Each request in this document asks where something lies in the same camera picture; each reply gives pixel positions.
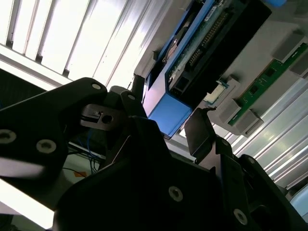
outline electronic component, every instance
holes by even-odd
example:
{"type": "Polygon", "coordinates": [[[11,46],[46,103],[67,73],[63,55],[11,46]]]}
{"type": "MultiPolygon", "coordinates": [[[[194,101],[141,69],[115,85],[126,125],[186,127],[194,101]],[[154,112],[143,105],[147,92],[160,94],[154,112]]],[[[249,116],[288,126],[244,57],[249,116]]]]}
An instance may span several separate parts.
{"type": "Polygon", "coordinates": [[[269,66],[255,79],[253,84],[236,100],[241,110],[228,122],[233,126],[253,103],[304,53],[308,45],[301,44],[284,62],[273,60],[269,66]]]}
{"type": "Polygon", "coordinates": [[[181,75],[181,73],[184,70],[185,65],[187,62],[190,62],[190,59],[192,62],[197,58],[196,53],[201,54],[201,50],[198,49],[198,46],[202,43],[206,43],[205,38],[210,37],[209,34],[213,34],[214,28],[217,28],[216,21],[221,21],[220,13],[223,10],[224,4],[223,0],[219,5],[214,5],[212,9],[209,11],[207,16],[205,17],[204,21],[200,24],[199,28],[194,34],[194,38],[191,40],[191,42],[186,46],[185,50],[180,55],[179,59],[176,61],[176,63],[173,65],[169,72],[169,84],[172,84],[173,80],[177,80],[177,77],[181,75]]]}
{"type": "Polygon", "coordinates": [[[168,48],[183,23],[163,47],[148,75],[143,106],[166,138],[173,136],[200,102],[206,103],[203,99],[207,93],[218,87],[222,74],[271,13],[260,0],[206,0],[194,1],[193,5],[189,10],[197,12],[195,19],[181,36],[176,50],[167,55],[167,63],[164,63],[164,57],[171,51],[168,48]]]}
{"type": "Polygon", "coordinates": [[[225,91],[225,89],[228,87],[225,83],[222,81],[217,81],[218,85],[217,87],[213,90],[212,93],[208,93],[204,101],[207,102],[209,105],[213,105],[215,101],[219,98],[219,96],[225,91]]]}
{"type": "Polygon", "coordinates": [[[217,87],[216,81],[239,55],[269,14],[270,11],[259,1],[226,2],[196,50],[192,54],[182,52],[179,59],[171,66],[170,76],[168,72],[166,73],[169,92],[181,102],[195,108],[204,99],[206,93],[213,92],[217,87]],[[179,89],[181,78],[186,78],[188,81],[185,88],[179,89]]]}

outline cable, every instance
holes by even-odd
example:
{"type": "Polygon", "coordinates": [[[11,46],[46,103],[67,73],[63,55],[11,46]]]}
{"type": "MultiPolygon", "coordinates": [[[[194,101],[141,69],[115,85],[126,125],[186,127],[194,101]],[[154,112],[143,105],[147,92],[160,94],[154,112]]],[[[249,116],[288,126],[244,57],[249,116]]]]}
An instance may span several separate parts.
{"type": "Polygon", "coordinates": [[[79,175],[81,175],[82,177],[86,178],[86,176],[85,176],[85,175],[83,175],[83,174],[81,174],[80,172],[77,172],[76,170],[73,170],[73,169],[71,169],[71,168],[68,168],[68,167],[63,167],[62,169],[71,170],[71,171],[73,171],[73,172],[78,173],[78,174],[79,174],[79,175]]]}
{"type": "MultiPolygon", "coordinates": [[[[92,136],[92,133],[93,133],[93,130],[90,129],[89,132],[88,132],[88,138],[87,138],[87,148],[88,148],[88,151],[89,151],[90,155],[91,155],[92,157],[96,158],[96,156],[93,155],[93,154],[91,153],[91,150],[90,150],[90,138],[91,138],[91,136],[92,136]]],[[[97,169],[96,169],[96,167],[95,167],[95,160],[93,160],[93,166],[91,165],[91,168],[94,169],[94,172],[97,172],[97,169]]]]}
{"type": "MultiPolygon", "coordinates": [[[[79,137],[77,137],[77,140],[78,140],[78,142],[80,143],[80,146],[84,148],[84,146],[83,146],[83,144],[82,144],[82,142],[81,142],[81,140],[80,140],[80,138],[79,138],[79,137]]],[[[91,158],[90,158],[90,155],[89,155],[89,154],[87,154],[87,156],[88,156],[88,159],[89,159],[89,162],[90,162],[91,174],[93,174],[92,160],[91,160],[91,158]]]]}

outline black slot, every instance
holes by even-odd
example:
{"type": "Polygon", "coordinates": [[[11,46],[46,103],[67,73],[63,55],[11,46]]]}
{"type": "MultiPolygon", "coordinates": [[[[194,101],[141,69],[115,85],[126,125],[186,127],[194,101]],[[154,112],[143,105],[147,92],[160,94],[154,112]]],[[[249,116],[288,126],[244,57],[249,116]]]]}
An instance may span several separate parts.
{"type": "Polygon", "coordinates": [[[268,77],[271,77],[272,75],[274,75],[276,72],[276,70],[274,70],[273,68],[269,68],[268,70],[266,70],[265,75],[268,77]]]}
{"type": "Polygon", "coordinates": [[[184,90],[188,83],[189,83],[188,79],[181,77],[180,80],[178,81],[177,85],[176,85],[176,88],[179,89],[179,90],[184,90]]]}
{"type": "Polygon", "coordinates": [[[256,85],[253,85],[252,88],[249,90],[250,93],[253,95],[259,90],[259,88],[256,85]]]}

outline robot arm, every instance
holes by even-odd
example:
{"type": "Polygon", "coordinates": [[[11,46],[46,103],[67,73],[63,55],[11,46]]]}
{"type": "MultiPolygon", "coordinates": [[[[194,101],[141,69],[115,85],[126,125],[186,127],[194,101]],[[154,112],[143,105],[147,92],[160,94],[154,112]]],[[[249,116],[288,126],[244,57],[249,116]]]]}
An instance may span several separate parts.
{"type": "Polygon", "coordinates": [[[133,92],[83,78],[0,110],[0,175],[31,185],[56,179],[85,121],[107,132],[106,164],[62,196],[52,230],[308,230],[257,161],[213,133],[206,110],[185,126],[198,164],[173,158],[136,78],[133,92]]]}

